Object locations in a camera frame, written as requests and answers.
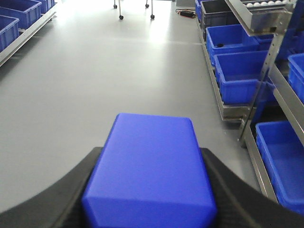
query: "blue plastic bin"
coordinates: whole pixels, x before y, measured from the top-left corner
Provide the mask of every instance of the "blue plastic bin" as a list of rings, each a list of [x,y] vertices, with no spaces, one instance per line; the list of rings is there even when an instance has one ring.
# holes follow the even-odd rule
[[[0,52],[19,36],[18,22],[18,18],[0,15]]]
[[[46,13],[52,8],[53,5],[53,0],[35,0],[35,1],[40,1],[41,4],[41,13]]]
[[[294,52],[295,53],[304,52],[304,31],[298,33],[298,39],[295,43]]]
[[[288,121],[256,125],[256,143],[279,203],[304,215],[304,147]]]
[[[28,29],[41,17],[41,2],[32,0],[0,0],[0,15],[18,18],[18,27]]]
[[[201,6],[200,0],[195,0],[195,12],[198,17],[199,22],[201,21]]]
[[[216,77],[225,104],[252,100],[266,55],[267,51],[252,51],[215,56]]]
[[[290,55],[294,54],[298,39],[299,33],[294,28],[288,29],[276,59],[287,60]]]
[[[273,37],[273,34],[255,37],[259,43],[258,50],[269,50]]]
[[[304,53],[291,55],[289,60],[288,83],[304,103]]]
[[[119,114],[82,203],[92,228],[205,228],[217,209],[191,120]]]
[[[214,66],[215,55],[256,51],[259,43],[255,37],[248,36],[241,25],[225,25],[207,28],[206,46]]]

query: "chair leg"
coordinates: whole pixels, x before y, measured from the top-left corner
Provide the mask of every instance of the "chair leg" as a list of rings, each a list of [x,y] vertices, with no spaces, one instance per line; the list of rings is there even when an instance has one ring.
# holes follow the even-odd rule
[[[151,19],[154,19],[155,16],[153,15],[153,0],[151,0]]]
[[[118,0],[118,6],[119,6],[119,19],[122,20],[122,19],[124,19],[124,17],[122,15],[122,9],[121,9],[121,6],[120,6],[120,0]]]

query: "blue foam block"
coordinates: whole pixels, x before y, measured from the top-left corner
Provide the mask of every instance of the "blue foam block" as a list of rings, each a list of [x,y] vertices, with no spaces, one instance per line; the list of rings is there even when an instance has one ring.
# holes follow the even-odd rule
[[[216,205],[191,120],[119,114],[82,203],[93,228],[204,228]]]

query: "gray floor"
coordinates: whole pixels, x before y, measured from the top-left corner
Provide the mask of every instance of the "gray floor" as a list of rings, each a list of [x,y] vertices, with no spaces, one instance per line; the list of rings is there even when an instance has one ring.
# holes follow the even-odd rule
[[[211,149],[257,188],[238,125],[221,121],[194,20],[175,2],[70,0],[0,68],[0,211],[45,189],[120,112],[187,116]]]

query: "blue block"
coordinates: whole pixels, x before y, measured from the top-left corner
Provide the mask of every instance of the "blue block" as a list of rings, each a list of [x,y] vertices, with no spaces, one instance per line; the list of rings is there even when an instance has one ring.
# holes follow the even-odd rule
[[[214,66],[215,55],[256,51],[259,43],[255,37],[248,36],[241,25],[225,25],[207,28],[206,46]]]
[[[304,215],[304,147],[288,121],[256,125],[256,143],[278,202]]]
[[[93,228],[204,228],[217,209],[191,120],[119,114],[82,203]]]
[[[0,15],[18,18],[18,27],[28,29],[41,17],[41,2],[32,0],[0,0]]]
[[[0,16],[0,52],[19,36],[18,21],[18,18]]]

